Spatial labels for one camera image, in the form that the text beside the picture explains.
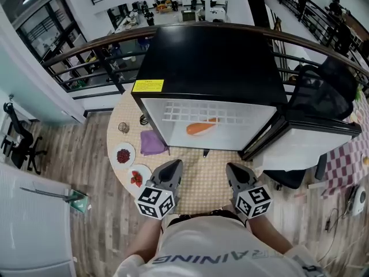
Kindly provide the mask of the person's left forearm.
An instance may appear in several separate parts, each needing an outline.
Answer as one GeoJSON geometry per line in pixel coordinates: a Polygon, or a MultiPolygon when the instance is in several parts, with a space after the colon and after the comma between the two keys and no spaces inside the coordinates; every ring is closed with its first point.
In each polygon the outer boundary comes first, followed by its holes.
{"type": "Polygon", "coordinates": [[[125,259],[132,255],[138,255],[146,263],[151,260],[156,254],[161,228],[162,220],[147,218],[129,245],[125,259]]]}

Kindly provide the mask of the purple cloth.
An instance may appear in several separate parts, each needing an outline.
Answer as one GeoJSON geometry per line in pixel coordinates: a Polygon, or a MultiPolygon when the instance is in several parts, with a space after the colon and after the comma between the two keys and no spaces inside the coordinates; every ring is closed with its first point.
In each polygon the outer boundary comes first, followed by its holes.
{"type": "Polygon", "coordinates": [[[165,151],[170,153],[168,146],[158,138],[153,130],[146,130],[140,133],[141,150],[140,153],[144,156],[162,154],[165,151]]]}

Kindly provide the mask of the orange carrot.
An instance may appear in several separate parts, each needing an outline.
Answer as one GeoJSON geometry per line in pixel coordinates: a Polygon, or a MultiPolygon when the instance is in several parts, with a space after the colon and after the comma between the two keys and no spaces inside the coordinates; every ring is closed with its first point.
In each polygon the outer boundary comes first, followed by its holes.
{"type": "Polygon", "coordinates": [[[191,123],[186,128],[186,133],[190,136],[201,136],[209,133],[218,123],[218,118],[210,118],[202,122],[191,123]]]}

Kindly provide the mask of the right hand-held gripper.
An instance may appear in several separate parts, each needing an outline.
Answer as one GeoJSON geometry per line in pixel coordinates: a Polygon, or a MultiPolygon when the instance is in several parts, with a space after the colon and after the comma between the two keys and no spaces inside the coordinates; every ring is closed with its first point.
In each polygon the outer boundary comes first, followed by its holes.
{"type": "Polygon", "coordinates": [[[269,210],[273,198],[267,185],[253,186],[257,178],[252,169],[239,163],[227,163],[227,180],[236,196],[235,209],[247,219],[264,215],[269,210]]]}

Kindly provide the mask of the white strawberry plate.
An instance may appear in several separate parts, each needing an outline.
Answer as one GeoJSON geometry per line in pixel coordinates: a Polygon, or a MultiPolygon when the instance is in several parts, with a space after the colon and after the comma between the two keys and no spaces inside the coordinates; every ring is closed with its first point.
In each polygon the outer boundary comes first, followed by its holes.
{"type": "Polygon", "coordinates": [[[127,171],[127,187],[126,189],[131,193],[134,198],[137,198],[141,191],[144,189],[146,181],[150,179],[152,175],[151,170],[144,164],[134,164],[127,171]],[[132,171],[137,171],[142,176],[142,185],[139,188],[136,184],[131,183],[132,171]]]}

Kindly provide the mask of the person's white t-shirt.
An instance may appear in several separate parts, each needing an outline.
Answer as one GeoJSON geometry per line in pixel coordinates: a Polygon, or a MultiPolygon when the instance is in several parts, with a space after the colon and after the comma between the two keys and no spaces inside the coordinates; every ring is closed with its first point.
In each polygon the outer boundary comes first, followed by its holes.
{"type": "Polygon", "coordinates": [[[261,242],[235,214],[180,217],[161,235],[147,263],[124,259],[113,277],[330,277],[304,246],[281,254],[261,242]]]}

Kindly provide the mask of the green dustpan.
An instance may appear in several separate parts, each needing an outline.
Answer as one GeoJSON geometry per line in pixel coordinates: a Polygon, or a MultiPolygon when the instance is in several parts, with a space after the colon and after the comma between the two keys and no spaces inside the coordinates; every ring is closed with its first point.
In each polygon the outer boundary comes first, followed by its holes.
{"type": "Polygon", "coordinates": [[[69,201],[70,207],[84,214],[88,206],[88,196],[76,190],[72,190],[70,195],[72,197],[72,200],[69,201]]]}

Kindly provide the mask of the red checkered tablecloth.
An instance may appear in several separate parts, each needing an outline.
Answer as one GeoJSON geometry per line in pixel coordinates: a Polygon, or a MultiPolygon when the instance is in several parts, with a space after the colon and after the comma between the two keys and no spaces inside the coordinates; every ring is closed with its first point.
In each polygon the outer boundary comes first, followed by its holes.
{"type": "Polygon", "coordinates": [[[353,108],[346,121],[358,121],[362,132],[327,154],[326,185],[321,194],[324,199],[358,184],[369,175],[369,103],[364,95],[353,103],[353,108]]]}

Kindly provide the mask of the person's right forearm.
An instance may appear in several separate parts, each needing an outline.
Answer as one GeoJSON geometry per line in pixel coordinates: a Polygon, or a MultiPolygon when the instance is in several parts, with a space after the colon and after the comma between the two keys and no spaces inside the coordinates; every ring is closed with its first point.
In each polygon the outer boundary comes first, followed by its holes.
{"type": "Polygon", "coordinates": [[[252,233],[263,243],[281,254],[286,254],[293,248],[292,244],[280,234],[266,216],[248,219],[252,233]]]}

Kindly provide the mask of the white dish rack tray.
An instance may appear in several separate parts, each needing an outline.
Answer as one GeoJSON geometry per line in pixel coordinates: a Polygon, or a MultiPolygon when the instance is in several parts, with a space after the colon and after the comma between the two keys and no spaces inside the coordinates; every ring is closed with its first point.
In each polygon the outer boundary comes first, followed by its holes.
{"type": "MultiPolygon", "coordinates": [[[[165,27],[157,30],[151,40],[136,78],[164,80],[162,91],[131,94],[167,146],[158,123],[144,106],[144,99],[204,100],[268,107],[270,115],[265,117],[264,125],[238,154],[256,169],[285,169],[287,163],[277,151],[282,149],[284,141],[292,141],[284,114],[299,71],[304,65],[319,67],[328,57],[313,62],[303,48],[293,52],[290,44],[241,30],[165,27]]],[[[353,69],[344,65],[353,75],[353,69]]]]}

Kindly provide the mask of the yellow checkered tablecloth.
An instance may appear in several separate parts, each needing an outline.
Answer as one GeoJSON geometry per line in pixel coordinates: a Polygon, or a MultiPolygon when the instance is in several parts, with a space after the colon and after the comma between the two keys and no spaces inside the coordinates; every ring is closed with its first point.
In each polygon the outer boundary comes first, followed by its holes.
{"type": "MultiPolygon", "coordinates": [[[[165,162],[181,159],[183,161],[183,175],[179,187],[180,200],[177,212],[197,214],[226,205],[232,197],[232,190],[225,174],[226,164],[241,161],[239,150],[264,125],[265,117],[270,115],[270,108],[242,104],[251,110],[250,123],[247,125],[217,125],[213,132],[205,136],[190,137],[186,133],[186,127],[190,123],[162,120],[164,103],[168,100],[181,99],[148,98],[144,99],[143,103],[154,121],[158,123],[159,133],[168,144],[170,153],[165,151],[162,154],[149,156],[140,153],[140,133],[151,130],[151,126],[140,124],[142,110],[131,93],[125,92],[113,109],[107,129],[110,162],[114,148],[120,143],[130,143],[135,148],[135,161],[132,165],[144,164],[149,167],[151,172],[165,162]],[[118,130],[118,125],[121,122],[130,126],[127,134],[118,130]]],[[[119,182],[126,189],[129,168],[123,170],[115,169],[113,166],[112,168],[119,182]]]]}

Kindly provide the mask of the white round appliance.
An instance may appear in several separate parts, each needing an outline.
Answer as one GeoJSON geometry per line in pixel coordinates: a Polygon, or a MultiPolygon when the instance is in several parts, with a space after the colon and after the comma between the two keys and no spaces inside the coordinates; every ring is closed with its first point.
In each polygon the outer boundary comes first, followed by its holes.
{"type": "Polygon", "coordinates": [[[350,192],[347,213],[351,216],[356,216],[364,210],[366,202],[366,190],[361,185],[355,185],[350,192]]]}

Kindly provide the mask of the pile of red beans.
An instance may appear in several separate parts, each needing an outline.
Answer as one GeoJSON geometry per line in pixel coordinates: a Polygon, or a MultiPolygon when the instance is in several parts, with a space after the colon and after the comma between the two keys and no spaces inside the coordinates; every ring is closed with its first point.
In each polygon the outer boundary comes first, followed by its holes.
{"type": "Polygon", "coordinates": [[[130,160],[130,152],[129,150],[122,148],[116,153],[117,162],[120,164],[125,164],[130,160]]]}

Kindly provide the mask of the white bean plate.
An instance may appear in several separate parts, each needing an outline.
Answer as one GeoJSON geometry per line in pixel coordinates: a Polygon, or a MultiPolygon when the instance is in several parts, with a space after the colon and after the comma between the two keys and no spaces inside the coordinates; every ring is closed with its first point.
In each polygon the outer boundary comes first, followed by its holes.
{"type": "Polygon", "coordinates": [[[133,164],[134,161],[135,161],[135,148],[130,143],[120,143],[114,148],[112,152],[111,163],[115,169],[118,170],[128,169],[133,164]],[[122,148],[125,148],[130,152],[130,160],[125,164],[118,163],[116,159],[117,151],[122,148]]]}

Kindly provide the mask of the yellow warning label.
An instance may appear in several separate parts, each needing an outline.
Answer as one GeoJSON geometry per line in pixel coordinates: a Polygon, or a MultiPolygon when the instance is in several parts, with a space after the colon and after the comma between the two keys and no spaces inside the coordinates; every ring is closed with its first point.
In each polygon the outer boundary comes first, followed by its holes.
{"type": "Polygon", "coordinates": [[[164,80],[136,80],[132,92],[161,92],[164,80]]]}

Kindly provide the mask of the black metal railing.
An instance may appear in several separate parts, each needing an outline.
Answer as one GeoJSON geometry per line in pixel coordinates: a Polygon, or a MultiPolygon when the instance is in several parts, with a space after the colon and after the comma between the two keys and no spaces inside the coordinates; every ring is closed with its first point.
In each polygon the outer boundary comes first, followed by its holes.
{"type": "Polygon", "coordinates": [[[184,27],[197,27],[197,28],[215,28],[215,29],[229,29],[229,30],[241,30],[247,33],[254,33],[263,35],[267,39],[273,39],[281,42],[286,42],[289,44],[293,44],[294,46],[304,47],[309,50],[312,50],[316,53],[330,56],[335,58],[336,60],[346,64],[352,69],[356,70],[358,73],[366,76],[369,79],[369,71],[359,66],[358,64],[350,61],[348,58],[345,58],[341,54],[323,46],[318,43],[314,43],[310,40],[307,40],[303,37],[296,36],[286,32],[274,31],[269,28],[256,27],[252,25],[244,25],[244,24],[234,24],[234,23],[210,23],[210,22],[185,22],[185,23],[177,23],[177,24],[164,24],[164,25],[155,25],[152,27],[144,27],[137,28],[133,30],[128,30],[120,33],[115,33],[113,35],[104,36],[102,38],[95,39],[93,41],[87,42],[79,47],[73,47],[71,50],[59,54],[56,57],[49,59],[42,63],[42,67],[45,69],[49,69],[52,65],[60,61],[64,61],[68,58],[80,55],[87,51],[97,52],[98,49],[103,47],[104,45],[109,45],[113,43],[121,43],[129,40],[136,40],[141,37],[152,38],[155,36],[157,30],[163,29],[165,27],[169,28],[184,28],[184,27]]]}

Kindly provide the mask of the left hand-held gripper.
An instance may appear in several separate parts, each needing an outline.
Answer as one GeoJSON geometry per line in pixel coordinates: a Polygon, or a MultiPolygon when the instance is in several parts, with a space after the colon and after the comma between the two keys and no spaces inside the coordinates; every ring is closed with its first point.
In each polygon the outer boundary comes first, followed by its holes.
{"type": "Polygon", "coordinates": [[[178,205],[183,161],[170,160],[157,167],[150,178],[134,192],[134,202],[143,216],[162,220],[172,214],[178,205]]]}

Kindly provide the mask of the black mesh office chair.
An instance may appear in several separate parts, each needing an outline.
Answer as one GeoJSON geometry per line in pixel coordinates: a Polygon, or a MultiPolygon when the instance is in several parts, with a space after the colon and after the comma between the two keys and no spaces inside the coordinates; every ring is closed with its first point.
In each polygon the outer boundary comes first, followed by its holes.
{"type": "Polygon", "coordinates": [[[349,69],[328,57],[319,67],[304,65],[284,114],[292,141],[277,151],[287,168],[264,169],[275,190],[298,189],[310,167],[322,180],[328,153],[358,136],[362,130],[345,119],[353,111],[357,82],[349,69]]]}

